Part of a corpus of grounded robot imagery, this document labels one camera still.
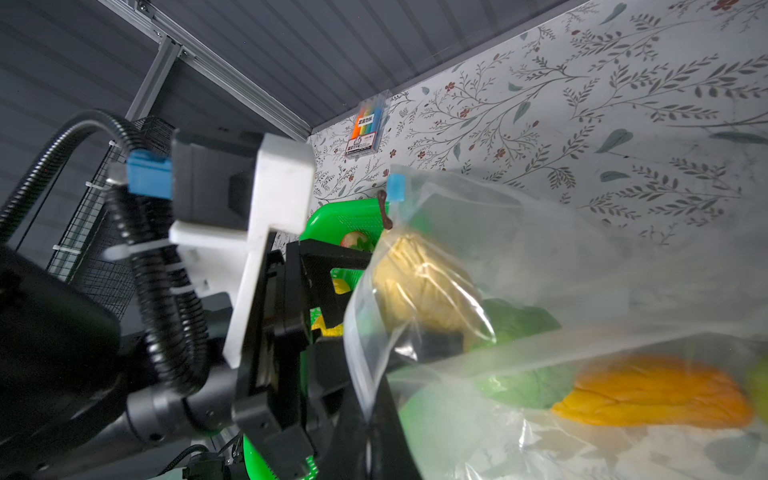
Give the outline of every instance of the white plastic mount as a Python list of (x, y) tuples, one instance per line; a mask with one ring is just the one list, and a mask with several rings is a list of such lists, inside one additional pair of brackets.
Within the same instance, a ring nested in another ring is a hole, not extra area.
[(223, 356), (233, 369), (240, 366), (266, 238), (270, 229), (297, 235), (304, 231), (314, 179), (309, 145), (265, 134), (256, 159), (247, 232), (178, 220), (170, 228), (168, 237), (179, 246), (197, 295), (230, 296), (232, 320)]

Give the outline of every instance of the floral tablecloth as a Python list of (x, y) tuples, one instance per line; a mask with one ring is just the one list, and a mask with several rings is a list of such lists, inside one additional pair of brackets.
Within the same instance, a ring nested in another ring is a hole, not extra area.
[(508, 184), (671, 244), (757, 189), (767, 5), (587, 2), (395, 95), (377, 154), (343, 156), (354, 117), (313, 134), (312, 212), (371, 197), (399, 163)]

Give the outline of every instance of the transparent plastic bag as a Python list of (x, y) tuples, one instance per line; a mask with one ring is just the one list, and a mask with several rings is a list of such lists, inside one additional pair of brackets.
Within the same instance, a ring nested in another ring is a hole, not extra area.
[(503, 185), (392, 170), (405, 199), (344, 345), (364, 415), (387, 372), (424, 478), (763, 478), (766, 202), (659, 250)]

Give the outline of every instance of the highlighter pen package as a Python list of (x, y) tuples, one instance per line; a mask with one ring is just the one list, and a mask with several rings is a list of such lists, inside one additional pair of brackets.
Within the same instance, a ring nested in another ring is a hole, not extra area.
[(345, 155), (347, 157), (360, 157), (379, 149), (390, 96), (389, 91), (384, 91), (360, 102), (352, 135), (346, 142)]

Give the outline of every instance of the black wire mesh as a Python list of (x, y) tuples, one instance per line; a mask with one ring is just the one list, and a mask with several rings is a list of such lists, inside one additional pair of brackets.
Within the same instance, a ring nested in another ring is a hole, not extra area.
[[(170, 154), (172, 125), (156, 117), (141, 118), (134, 125), (150, 150), (156, 154)], [(107, 150), (55, 247), (57, 250), (48, 262), (48, 272), (121, 318), (135, 291), (131, 268), (125, 261), (109, 262), (101, 258), (104, 249), (123, 243), (104, 204), (107, 168), (115, 161), (125, 163), (126, 157), (113, 145)]]

